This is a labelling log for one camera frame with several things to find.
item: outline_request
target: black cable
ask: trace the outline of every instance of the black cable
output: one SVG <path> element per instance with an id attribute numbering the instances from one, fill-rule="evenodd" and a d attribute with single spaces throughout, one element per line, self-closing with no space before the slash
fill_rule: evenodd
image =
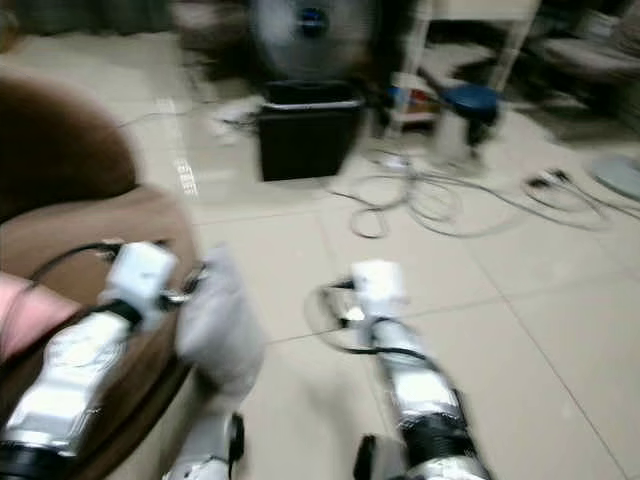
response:
<path id="1" fill-rule="evenodd" d="M 204 108 L 206 106 L 208 106 L 210 103 L 217 103 L 217 102 L 199 102 L 197 105 L 192 106 L 191 108 L 189 108 L 188 110 L 185 110 L 183 112 L 149 112 L 149 113 L 143 113 L 142 115 L 133 118 L 131 120 L 127 120 L 126 122 L 122 122 L 119 123 L 117 125 L 117 128 L 124 128 L 124 127 L 128 127 L 130 125 L 133 125 L 135 123 L 139 123 L 142 122 L 144 120 L 148 120 L 149 118 L 152 117 L 184 117 L 187 116 L 193 112 L 196 112 L 198 110 L 200 110 L 201 108 Z"/>
<path id="2" fill-rule="evenodd" d="M 333 302 L 331 301 L 331 289 L 332 288 L 340 288 L 335 286 L 325 286 L 320 287 L 315 290 L 316 298 L 319 300 L 319 303 L 323 307 L 326 313 L 333 318 L 336 322 L 341 321 L 341 317 L 335 311 L 335 307 L 333 306 Z M 398 354 L 405 355 L 408 357 L 415 358 L 417 360 L 421 360 L 425 363 L 431 365 L 431 361 L 425 355 L 415 352 L 413 350 L 409 350 L 406 348 L 395 348 L 395 347 L 374 347 L 374 348 L 355 348 L 348 347 L 346 345 L 340 344 L 338 342 L 334 342 L 329 339 L 327 336 L 328 332 L 323 332 L 316 330 L 315 326 L 311 323 L 310 316 L 308 314 L 305 315 L 305 320 L 307 322 L 307 326 L 311 330 L 311 332 L 317 336 L 323 343 L 325 343 L 328 347 L 337 350 L 342 353 L 349 353 L 351 355 L 378 355 L 378 354 Z"/>
<path id="3" fill-rule="evenodd" d="M 556 192 L 558 191 L 557 188 L 554 188 L 553 185 L 545 185 L 545 186 L 532 186 L 531 182 L 524 180 L 521 184 L 521 188 L 522 191 L 524 192 L 524 194 L 529 197 L 531 200 L 533 200 L 536 203 L 539 203 L 540 205 L 547 207 L 547 208 L 551 208 L 552 210 L 558 210 L 560 212 L 565 212 L 565 213 L 580 213 L 580 212 L 584 212 L 585 209 L 585 203 L 586 203 L 586 199 L 584 198 L 584 196 L 579 195 L 577 192 L 571 191 L 569 190 L 568 192 L 566 190 L 565 193 L 570 193 L 570 195 L 573 198 L 577 198 L 578 200 L 580 200 L 580 202 L 582 203 L 582 205 L 575 205 L 575 206 L 564 206 L 564 205 L 558 205 L 556 203 L 553 203 L 549 200 L 546 200 L 544 198 L 541 198 L 541 196 L 539 195 L 539 193 L 541 192 Z"/>
<path id="4" fill-rule="evenodd" d="M 598 225 L 588 225 L 584 223 L 571 222 L 569 220 L 564 220 L 564 219 L 556 218 L 551 215 L 547 215 L 544 212 L 538 211 L 528 205 L 525 205 L 516 200 L 508 198 L 506 195 L 503 195 L 499 191 L 486 187 L 479 183 L 474 183 L 474 182 L 463 180 L 460 178 L 450 177 L 436 171 L 420 172 L 413 167 L 410 157 L 408 155 L 397 154 L 395 152 L 384 150 L 384 149 L 371 149 L 369 150 L 369 152 L 379 152 L 379 153 L 392 154 L 392 155 L 399 156 L 401 158 L 400 167 L 404 169 L 404 173 L 389 174 L 389 175 L 369 175 L 366 177 L 356 179 L 355 182 L 352 182 L 351 188 L 353 189 L 357 186 L 362 186 L 362 184 L 364 184 L 365 182 L 368 182 L 370 180 L 375 180 L 375 179 L 400 180 L 403 182 L 402 192 L 400 193 L 400 195 L 398 195 L 397 198 L 394 198 L 393 200 L 384 202 L 384 203 L 374 203 L 369 200 L 365 200 L 362 197 L 362 195 L 359 195 L 357 193 L 338 192 L 323 185 L 325 191 L 327 191 L 328 193 L 332 195 L 344 197 L 344 198 L 349 198 L 363 205 L 362 209 L 355 211 L 351 215 L 351 218 L 349 221 L 349 228 L 351 229 L 351 231 L 355 235 L 363 238 L 379 239 L 379 238 L 386 237 L 389 234 L 389 226 L 385 217 L 385 213 L 388 212 L 389 210 L 392 210 L 401 206 L 404 206 L 407 209 L 409 215 L 421 227 L 427 230 L 430 230 L 434 233 L 437 233 L 439 235 L 445 235 L 453 238 L 462 238 L 462 239 L 478 238 L 478 237 L 483 237 L 483 236 L 503 232 L 506 229 L 511 228 L 515 223 L 515 221 L 518 220 L 518 216 L 514 215 L 511 218 L 497 225 L 491 226 L 484 230 L 475 231 L 475 232 L 452 232 L 452 231 L 446 231 L 440 228 L 436 228 L 433 225 L 434 223 L 437 223 L 437 222 L 443 223 L 443 222 L 451 221 L 455 218 L 455 215 L 457 213 L 456 209 L 462 210 L 461 202 L 455 202 L 455 199 L 457 197 L 450 187 L 467 188 L 467 189 L 480 191 L 495 197 L 496 199 L 516 208 L 521 212 L 540 217 L 544 220 L 556 223 L 558 225 L 576 228 L 579 230 L 599 231 L 604 228 L 604 224 L 609 222 L 609 218 L 604 214 L 604 212 L 602 212 L 602 210 L 598 207 L 595 201 L 589 201 L 589 199 L 582 198 L 582 201 L 586 203 L 598 215 L 600 219 L 600 224 Z M 384 163 L 378 159 L 369 158 L 369 157 L 367 157 L 367 159 L 374 165 L 377 165 L 379 167 L 385 167 Z M 417 199 L 420 196 L 419 192 L 420 192 L 421 185 L 428 185 L 432 189 L 437 188 L 447 193 L 451 199 L 450 211 L 448 213 L 445 213 L 439 216 L 434 216 L 432 214 L 426 213 L 424 209 L 420 208 L 418 206 Z M 358 222 L 360 218 L 365 214 L 375 215 L 378 225 L 380 227 L 377 233 L 374 233 L 374 234 L 366 233 L 359 228 Z"/>
<path id="5" fill-rule="evenodd" d="M 604 200 L 602 198 L 596 197 L 595 195 L 585 191 L 583 188 L 579 187 L 578 185 L 576 185 L 575 183 L 571 182 L 571 186 L 573 188 L 575 188 L 578 192 L 580 192 L 582 195 L 584 195 L 585 197 L 590 198 L 591 200 L 593 200 L 594 202 L 597 202 L 601 205 L 604 205 L 605 207 L 609 207 L 612 210 L 615 210 L 616 212 L 620 212 L 624 215 L 627 215 L 629 217 L 635 218 L 636 220 L 640 220 L 640 214 L 635 214 L 632 213 L 631 210 L 635 210 L 640 212 L 640 206 L 636 206 L 636 205 L 626 205 L 626 204 L 619 204 L 619 203 L 615 203 L 615 202 L 610 202 L 608 200 Z"/>
<path id="6" fill-rule="evenodd" d="M 13 300 L 7 307 L 7 310 L 5 311 L 5 314 L 3 316 L 3 321 L 0 322 L 0 325 L 2 326 L 2 330 L 0 331 L 0 358 L 4 356 L 4 352 L 6 351 L 7 336 L 5 335 L 5 333 L 10 330 L 11 323 L 15 319 L 15 317 L 17 317 L 18 308 L 24 302 L 25 297 L 27 296 L 27 294 L 32 292 L 38 285 L 40 285 L 42 277 L 44 277 L 47 273 L 53 270 L 58 264 L 60 264 L 64 260 L 70 257 L 73 257 L 81 252 L 85 252 L 89 250 L 98 250 L 101 252 L 107 251 L 110 253 L 117 253 L 117 250 L 119 249 L 119 247 L 120 247 L 120 244 L 118 243 L 106 242 L 106 241 L 80 245 L 78 247 L 67 250 L 66 252 L 63 252 L 60 255 L 55 256 L 51 260 L 48 260 L 46 263 L 38 267 L 31 275 L 29 275 L 29 277 L 27 278 L 27 280 L 29 280 L 29 283 L 25 285 L 25 287 L 22 288 L 22 290 L 16 293 L 16 295 L 13 297 Z"/>

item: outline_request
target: white connector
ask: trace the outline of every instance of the white connector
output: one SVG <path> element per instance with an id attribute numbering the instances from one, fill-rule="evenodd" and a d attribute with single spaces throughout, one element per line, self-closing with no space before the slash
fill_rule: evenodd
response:
<path id="1" fill-rule="evenodd" d="M 549 170 L 542 170 L 540 173 L 538 173 L 538 177 L 540 177 L 541 180 L 547 182 L 549 185 L 560 185 L 561 183 L 563 183 L 556 175 L 554 175 Z"/>
<path id="2" fill-rule="evenodd" d="M 164 315 L 159 299 L 176 263 L 175 255 L 152 243 L 126 244 L 113 263 L 100 300 L 126 302 L 142 316 L 142 329 L 153 329 Z"/>
<path id="3" fill-rule="evenodd" d="M 406 294 L 400 266 L 369 260 L 352 266 L 353 283 L 365 318 L 397 318 Z"/>

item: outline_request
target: blue object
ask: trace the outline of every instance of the blue object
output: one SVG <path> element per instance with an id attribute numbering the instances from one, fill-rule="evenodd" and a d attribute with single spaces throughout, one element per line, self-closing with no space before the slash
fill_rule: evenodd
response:
<path id="1" fill-rule="evenodd" d="M 442 100 L 448 108 L 468 120 L 491 125 L 498 118 L 500 96 L 488 87 L 466 84 L 449 88 L 442 93 Z"/>

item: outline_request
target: power cord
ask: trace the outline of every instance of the power cord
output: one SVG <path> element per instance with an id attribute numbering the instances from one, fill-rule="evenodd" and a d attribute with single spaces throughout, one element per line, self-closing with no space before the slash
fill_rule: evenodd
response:
<path id="1" fill-rule="evenodd" d="M 503 232 L 511 228 L 515 224 L 515 222 L 519 219 L 519 215 L 516 213 L 512 217 L 508 218 L 507 220 L 497 225 L 493 225 L 486 229 L 473 231 L 473 232 L 455 232 L 455 231 L 447 231 L 445 229 L 438 228 L 435 226 L 435 224 L 451 222 L 456 218 L 456 216 L 459 213 L 462 212 L 462 201 L 460 200 L 459 194 L 454 192 L 453 190 L 454 188 L 465 188 L 465 189 L 471 189 L 471 190 L 483 192 L 496 198 L 497 200 L 500 200 L 514 207 L 516 210 L 519 211 L 519 213 L 534 215 L 544 220 L 556 223 L 558 225 L 576 228 L 580 230 L 600 231 L 600 230 L 603 230 L 606 224 L 608 224 L 609 222 L 609 218 L 604 214 L 604 212 L 600 208 L 600 205 L 598 205 L 600 203 L 598 202 L 598 200 L 585 198 L 584 196 L 568 188 L 566 189 L 567 192 L 578 197 L 582 201 L 582 203 L 584 203 L 588 207 L 588 209 L 592 210 L 598 216 L 599 218 L 598 224 L 590 225 L 585 223 L 572 222 L 566 219 L 556 218 L 540 210 L 536 210 L 535 208 L 532 208 L 524 203 L 513 200 L 508 196 L 506 196 L 505 194 L 501 193 L 500 191 L 486 187 L 482 184 L 471 182 L 468 180 L 463 180 L 456 177 L 451 177 L 437 171 L 420 172 L 413 167 L 413 164 L 411 162 L 411 158 L 409 155 L 397 154 L 389 150 L 383 150 L 383 149 L 371 149 L 369 150 L 369 152 L 370 153 L 379 152 L 379 153 L 393 154 L 398 156 L 401 159 L 401 164 L 398 167 L 400 167 L 403 170 L 403 173 L 400 173 L 400 174 L 394 173 L 394 174 L 386 174 L 386 175 L 384 174 L 370 175 L 370 176 L 356 179 L 354 182 L 352 182 L 350 186 L 352 190 L 352 192 L 350 193 L 339 192 L 329 188 L 327 185 L 322 185 L 325 191 L 327 191 L 328 193 L 335 196 L 352 199 L 363 206 L 361 209 L 355 211 L 352 214 L 351 219 L 349 221 L 349 227 L 351 231 L 355 235 L 363 238 L 379 239 L 379 238 L 386 237 L 390 233 L 390 231 L 389 231 L 388 222 L 385 218 L 385 213 L 398 207 L 405 207 L 409 215 L 421 227 L 427 230 L 430 230 L 434 233 L 437 233 L 439 235 L 444 235 L 444 236 L 453 237 L 453 238 L 462 238 L 462 239 L 484 237 L 487 235 Z M 378 160 L 371 159 L 368 157 L 367 159 L 379 167 L 386 167 L 382 162 Z M 392 199 L 391 201 L 384 202 L 384 203 L 375 203 L 370 200 L 366 200 L 362 195 L 358 194 L 357 192 L 353 192 L 353 190 L 355 190 L 356 187 L 362 187 L 362 185 L 365 184 L 366 182 L 369 182 L 372 180 L 380 180 L 380 179 L 387 179 L 387 180 L 402 182 L 403 185 L 401 186 L 400 194 L 396 198 Z M 426 212 L 423 208 L 421 208 L 419 200 L 421 196 L 421 188 L 423 188 L 423 186 L 428 186 L 431 190 L 434 190 L 434 189 L 440 190 L 441 192 L 444 192 L 446 194 L 448 201 L 441 201 L 441 203 L 446 207 L 445 212 L 440 214 L 432 214 L 432 213 Z M 526 187 L 524 187 L 526 188 L 525 193 L 531 194 L 531 190 L 539 186 L 540 185 L 538 185 L 536 182 L 533 182 L 533 184 L 528 183 L 526 184 Z M 533 194 L 531 194 L 530 196 L 533 200 L 537 201 L 538 203 L 541 203 L 541 200 L 538 196 L 535 196 Z M 376 218 L 376 221 L 379 227 L 376 233 L 365 232 L 359 227 L 359 221 L 366 214 L 372 214 Z"/>
<path id="2" fill-rule="evenodd" d="M 340 314 L 337 312 L 335 305 L 333 304 L 332 293 L 331 293 L 332 290 L 341 289 L 341 288 L 353 289 L 353 282 L 346 281 L 339 284 L 319 287 L 314 292 L 312 292 L 312 294 L 315 294 L 313 296 L 317 298 L 318 303 L 320 304 L 324 312 L 330 318 L 332 318 L 340 328 L 343 328 L 345 319 L 342 318 Z M 409 350 L 406 348 L 394 348 L 394 347 L 355 348 L 355 347 L 350 347 L 350 346 L 341 344 L 339 342 L 335 342 L 334 340 L 329 338 L 328 334 L 331 333 L 331 331 L 316 329 L 315 325 L 313 325 L 313 323 L 311 322 L 311 318 L 308 312 L 305 312 L 304 317 L 307 322 L 307 326 L 309 327 L 313 335 L 318 337 L 328 347 L 334 350 L 337 350 L 339 352 L 348 353 L 351 355 L 378 355 L 378 354 L 405 355 L 405 356 L 412 357 L 417 360 L 426 362 L 429 364 L 429 366 L 431 366 L 432 362 L 428 357 L 426 357 L 425 355 L 419 352 L 415 352 L 413 350 Z M 391 319 L 380 319 L 380 321 L 386 321 L 386 320 L 394 321 Z"/>
<path id="3" fill-rule="evenodd" d="M 0 358 L 4 357 L 4 353 L 7 348 L 7 335 L 6 332 L 10 331 L 11 324 L 17 317 L 18 309 L 24 302 L 26 296 L 31 293 L 36 287 L 38 287 L 42 281 L 42 278 L 47 275 L 51 270 L 58 266 L 63 261 L 78 255 L 79 253 L 86 251 L 97 251 L 99 253 L 107 254 L 109 257 L 115 258 L 124 242 L 118 240 L 103 240 L 101 242 L 87 243 L 75 248 L 71 248 L 66 252 L 56 255 L 51 260 L 48 260 L 43 265 L 38 267 L 27 280 L 29 283 L 25 285 L 19 292 L 15 294 L 11 303 L 7 307 L 3 316 L 3 321 L 0 322 L 2 330 L 0 330 Z"/>
<path id="4" fill-rule="evenodd" d="M 579 212 L 581 209 L 579 208 L 567 208 L 564 206 L 559 206 L 557 204 L 552 204 L 548 201 L 545 201 L 539 198 L 534 190 L 561 190 L 564 191 L 575 198 L 579 199 L 582 203 L 586 204 L 590 208 L 594 210 L 600 209 L 600 207 L 610 208 L 617 212 L 628 215 L 636 220 L 640 220 L 640 214 L 633 213 L 633 211 L 640 212 L 640 205 L 629 205 L 629 204 L 620 204 L 616 202 L 610 202 L 608 200 L 604 200 L 602 198 L 596 197 L 595 195 L 587 192 L 583 188 L 581 188 L 578 184 L 576 184 L 573 179 L 567 174 L 565 171 L 560 169 L 550 169 L 545 170 L 538 174 L 538 176 L 529 179 L 527 182 L 523 182 L 523 190 L 525 193 L 538 203 L 546 205 L 549 208 L 554 208 L 556 210 L 564 210 L 564 211 L 573 211 Z"/>
<path id="5" fill-rule="evenodd" d="M 136 117 L 132 120 L 127 120 L 126 122 L 122 122 L 119 123 L 117 125 L 117 128 L 125 128 L 125 127 L 129 127 L 133 124 L 136 123 L 140 123 L 144 120 L 148 120 L 152 117 L 185 117 L 187 115 L 190 115 L 202 108 L 208 107 L 210 104 L 215 103 L 215 102 L 200 102 L 197 103 L 195 105 L 193 105 L 191 108 L 181 111 L 181 112 L 149 112 L 149 113 L 144 113 L 142 115 L 140 115 L 139 117 Z"/>

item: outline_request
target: round gray disc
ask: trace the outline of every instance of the round gray disc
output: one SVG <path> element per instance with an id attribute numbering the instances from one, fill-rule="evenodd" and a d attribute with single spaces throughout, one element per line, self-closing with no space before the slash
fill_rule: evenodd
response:
<path id="1" fill-rule="evenodd" d="M 640 202 L 640 160 L 610 155 L 593 161 L 587 170 L 604 186 Z"/>

